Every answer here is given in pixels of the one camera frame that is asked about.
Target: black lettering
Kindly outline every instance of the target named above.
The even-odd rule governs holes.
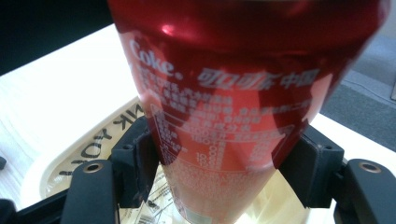
[[[137,119],[137,113],[134,113],[131,110],[127,110],[126,113],[129,114],[132,118]]]
[[[61,171],[59,172],[59,175],[72,175],[73,171]]]
[[[137,112],[144,113],[143,108],[140,105],[136,105],[136,107],[134,108],[134,112],[136,113],[136,115],[137,115]]]
[[[84,163],[84,162],[87,162],[87,161],[72,161],[71,163],[72,163],[72,164],[82,164],[82,163]]]
[[[126,122],[133,124],[134,122],[128,119],[125,115],[120,115],[121,120],[113,121],[113,124],[122,124],[122,129],[125,130]]]
[[[102,140],[102,139],[111,139],[111,138],[113,138],[112,136],[110,136],[110,135],[108,135],[107,134],[107,129],[103,129],[102,130],[102,134],[100,134],[100,135],[96,135],[93,139],[95,139],[95,140]]]
[[[92,154],[89,154],[89,151],[88,151],[88,149],[90,147],[93,147]],[[100,143],[90,143],[81,151],[81,156],[84,158],[96,159],[99,157],[99,155],[101,153],[101,147],[102,147],[102,144],[100,144]]]

